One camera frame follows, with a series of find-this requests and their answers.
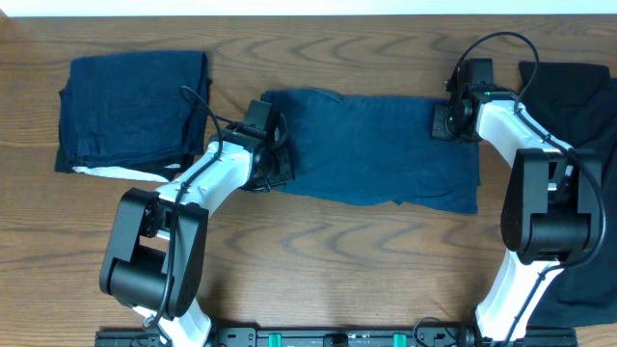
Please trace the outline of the blue denim shorts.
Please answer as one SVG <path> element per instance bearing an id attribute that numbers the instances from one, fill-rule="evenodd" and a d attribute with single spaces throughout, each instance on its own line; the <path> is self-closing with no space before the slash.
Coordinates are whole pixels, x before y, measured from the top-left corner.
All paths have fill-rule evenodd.
<path id="1" fill-rule="evenodd" d="M 358 206 L 392 201 L 477 213 L 478 146 L 431 135 L 443 100 L 316 89 L 260 98 L 288 125 L 295 178 L 283 192 Z"/>

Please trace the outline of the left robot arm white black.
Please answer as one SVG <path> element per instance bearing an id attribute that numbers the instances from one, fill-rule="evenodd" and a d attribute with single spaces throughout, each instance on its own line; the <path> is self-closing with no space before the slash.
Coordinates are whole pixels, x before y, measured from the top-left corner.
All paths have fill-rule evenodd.
<path id="1" fill-rule="evenodd" d="M 100 331 L 96 345 L 209 345 L 213 323 L 196 299 L 208 220 L 237 189 L 268 192 L 292 179 L 287 140 L 285 124 L 230 124 L 177 179 L 121 197 L 99 286 L 142 315 L 145 326 Z"/>

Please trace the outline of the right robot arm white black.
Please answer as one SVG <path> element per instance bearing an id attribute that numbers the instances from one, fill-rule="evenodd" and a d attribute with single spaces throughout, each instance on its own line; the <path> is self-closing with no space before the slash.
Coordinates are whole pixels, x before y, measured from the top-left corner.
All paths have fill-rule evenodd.
<path id="1" fill-rule="evenodd" d="M 600 163 L 550 134 L 502 87 L 463 84 L 447 91 L 447 105 L 434 111 L 433 137 L 485 141 L 511 168 L 500 215 L 506 253 L 473 318 L 477 345 L 517 346 L 550 284 L 601 249 Z"/>

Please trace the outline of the folded navy clothes stack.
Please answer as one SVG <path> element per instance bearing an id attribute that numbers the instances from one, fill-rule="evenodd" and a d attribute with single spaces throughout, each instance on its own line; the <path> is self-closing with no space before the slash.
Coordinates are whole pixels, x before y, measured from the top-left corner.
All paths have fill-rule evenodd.
<path id="1" fill-rule="evenodd" d="M 119 166 L 151 173 L 187 168 L 203 153 L 206 118 L 182 96 L 209 96 L 203 51 L 163 50 L 75 59 L 60 90 L 55 169 Z"/>

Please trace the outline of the white folded cloth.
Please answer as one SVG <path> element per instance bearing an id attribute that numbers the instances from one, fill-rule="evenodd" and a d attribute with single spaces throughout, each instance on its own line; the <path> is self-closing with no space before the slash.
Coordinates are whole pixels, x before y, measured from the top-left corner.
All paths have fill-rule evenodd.
<path id="1" fill-rule="evenodd" d="M 168 183 L 174 179 L 174 172 L 151 173 L 147 171 L 133 170 L 119 166 L 97 168 L 77 166 L 73 167 L 72 170 L 79 174 L 147 182 Z"/>

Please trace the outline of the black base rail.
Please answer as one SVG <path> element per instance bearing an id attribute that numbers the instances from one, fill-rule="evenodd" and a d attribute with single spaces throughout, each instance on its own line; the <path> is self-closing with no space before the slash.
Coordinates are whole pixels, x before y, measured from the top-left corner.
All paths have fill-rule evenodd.
<path id="1" fill-rule="evenodd" d="M 509 344 L 476 338 L 471 328 L 420 326 L 411 330 L 319 331 L 256 330 L 225 328 L 211 334 L 202 346 L 213 347 L 454 347 L 454 346 L 527 346 L 577 347 L 573 329 L 530 328 L 526 336 Z M 95 347 L 172 346 L 159 333 L 142 331 L 99 331 Z"/>

